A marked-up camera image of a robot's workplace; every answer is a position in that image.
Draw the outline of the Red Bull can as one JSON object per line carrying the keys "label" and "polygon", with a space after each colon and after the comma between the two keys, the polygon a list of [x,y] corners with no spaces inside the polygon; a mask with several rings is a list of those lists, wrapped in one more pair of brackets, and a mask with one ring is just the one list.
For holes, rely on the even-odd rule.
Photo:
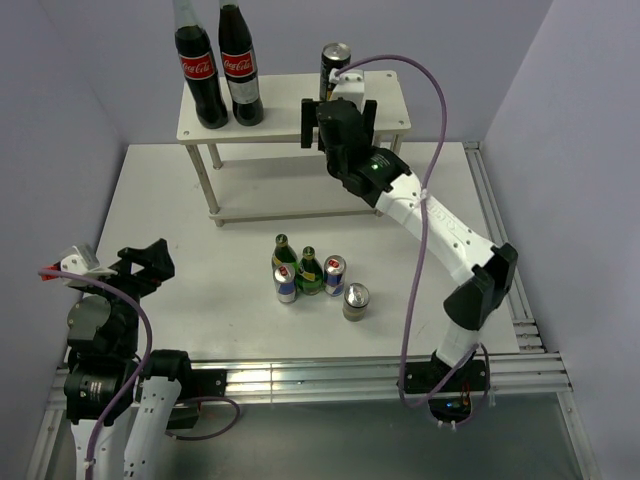
{"label": "Red Bull can", "polygon": [[276,297],[281,303],[293,303],[297,297],[296,272],[291,264],[283,263],[273,270]]}
{"label": "Red Bull can", "polygon": [[332,296],[339,296],[344,291],[346,261],[340,255],[331,255],[324,262],[324,290]]}

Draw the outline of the dark gold-band beverage can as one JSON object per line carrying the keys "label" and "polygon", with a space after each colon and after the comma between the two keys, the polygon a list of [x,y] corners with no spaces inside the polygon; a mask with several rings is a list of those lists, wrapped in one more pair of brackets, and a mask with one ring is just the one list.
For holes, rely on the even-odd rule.
{"label": "dark gold-band beverage can", "polygon": [[344,318],[351,322],[361,321],[366,315],[369,302],[368,288],[361,283],[351,283],[345,288],[343,295],[342,313]]}

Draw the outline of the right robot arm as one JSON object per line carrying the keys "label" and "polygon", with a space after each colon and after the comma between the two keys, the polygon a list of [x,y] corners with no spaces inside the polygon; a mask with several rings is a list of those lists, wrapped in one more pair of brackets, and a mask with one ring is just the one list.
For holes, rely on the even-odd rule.
{"label": "right robot arm", "polygon": [[426,365],[431,391],[453,392],[473,383],[474,355],[489,316],[510,291],[518,253],[496,246],[465,225],[421,184],[389,149],[373,144],[377,104],[358,109],[348,100],[301,102],[301,140],[326,156],[328,173],[351,194],[403,226],[421,241],[456,282],[444,300],[449,318],[445,336]]}

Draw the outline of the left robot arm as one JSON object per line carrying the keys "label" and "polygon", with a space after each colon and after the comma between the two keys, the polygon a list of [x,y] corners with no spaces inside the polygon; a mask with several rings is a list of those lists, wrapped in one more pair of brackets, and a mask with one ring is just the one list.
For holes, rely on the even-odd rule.
{"label": "left robot arm", "polygon": [[85,295],[67,317],[69,374],[64,384],[77,476],[84,478],[86,449],[92,446],[93,478],[153,479],[154,455],[171,411],[194,390],[189,356],[180,350],[144,351],[147,362],[136,394],[131,377],[139,369],[137,311],[93,285],[64,283]]}

